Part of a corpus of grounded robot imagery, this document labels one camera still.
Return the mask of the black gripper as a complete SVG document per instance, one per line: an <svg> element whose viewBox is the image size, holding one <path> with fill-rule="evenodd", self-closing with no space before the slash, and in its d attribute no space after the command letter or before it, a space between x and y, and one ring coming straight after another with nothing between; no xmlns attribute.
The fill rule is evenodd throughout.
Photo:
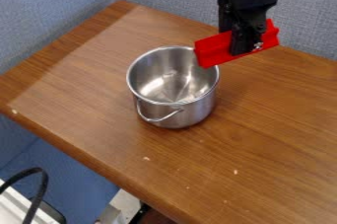
<svg viewBox="0 0 337 224"><path fill-rule="evenodd" d="M232 30L230 54L238 56L264 45L266 14L278 0L217 0L218 32Z"/></svg>

